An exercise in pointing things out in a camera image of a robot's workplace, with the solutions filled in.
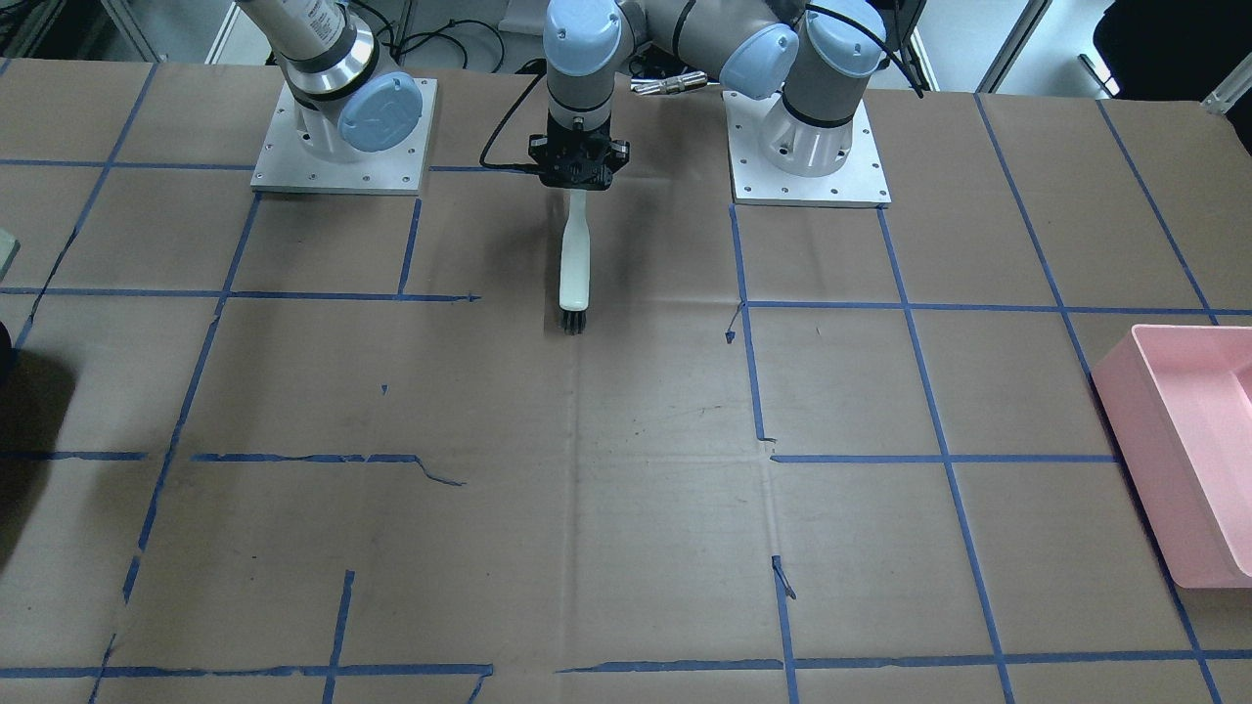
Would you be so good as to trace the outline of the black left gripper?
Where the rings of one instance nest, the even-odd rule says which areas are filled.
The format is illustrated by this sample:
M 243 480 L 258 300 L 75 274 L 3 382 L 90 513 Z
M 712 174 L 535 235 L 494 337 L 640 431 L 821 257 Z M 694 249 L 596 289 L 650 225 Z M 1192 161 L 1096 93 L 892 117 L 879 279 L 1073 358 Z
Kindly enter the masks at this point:
M 611 139 L 608 123 L 590 132 L 548 123 L 545 134 L 530 135 L 528 155 L 548 188 L 603 192 L 629 163 L 629 143 Z

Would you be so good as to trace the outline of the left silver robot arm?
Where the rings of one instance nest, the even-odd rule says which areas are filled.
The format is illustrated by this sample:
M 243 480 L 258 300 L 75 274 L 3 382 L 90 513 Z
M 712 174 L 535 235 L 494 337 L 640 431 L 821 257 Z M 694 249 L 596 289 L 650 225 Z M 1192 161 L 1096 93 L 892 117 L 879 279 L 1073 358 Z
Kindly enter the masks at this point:
M 550 1 L 547 125 L 525 173 L 560 189 L 603 190 L 629 162 L 611 135 L 613 74 L 646 45 L 751 100 L 772 100 L 757 140 L 793 177 L 828 177 L 851 152 L 871 75 L 894 59 L 868 1 Z

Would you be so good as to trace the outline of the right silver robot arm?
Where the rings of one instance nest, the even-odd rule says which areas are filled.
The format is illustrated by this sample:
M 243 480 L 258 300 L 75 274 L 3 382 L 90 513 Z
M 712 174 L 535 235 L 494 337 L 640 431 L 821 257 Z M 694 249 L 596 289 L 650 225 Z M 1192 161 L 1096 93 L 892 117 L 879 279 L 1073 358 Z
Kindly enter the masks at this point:
M 264 34 L 312 139 L 326 152 L 388 152 L 424 115 L 419 83 L 341 1 L 239 1 Z

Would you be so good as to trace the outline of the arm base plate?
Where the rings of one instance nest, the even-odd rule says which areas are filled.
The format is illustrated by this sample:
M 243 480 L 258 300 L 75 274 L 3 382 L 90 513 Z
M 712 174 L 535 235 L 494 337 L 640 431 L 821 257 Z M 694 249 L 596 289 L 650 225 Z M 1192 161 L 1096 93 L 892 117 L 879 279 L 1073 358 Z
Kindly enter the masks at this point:
M 801 123 L 782 94 L 722 94 L 732 200 L 755 205 L 885 208 L 893 203 L 865 103 L 835 128 Z
M 359 152 L 341 138 L 336 123 L 300 106 L 283 86 L 255 157 L 250 188 L 282 195 L 419 195 L 439 83 L 419 76 L 422 110 L 413 130 L 384 152 Z

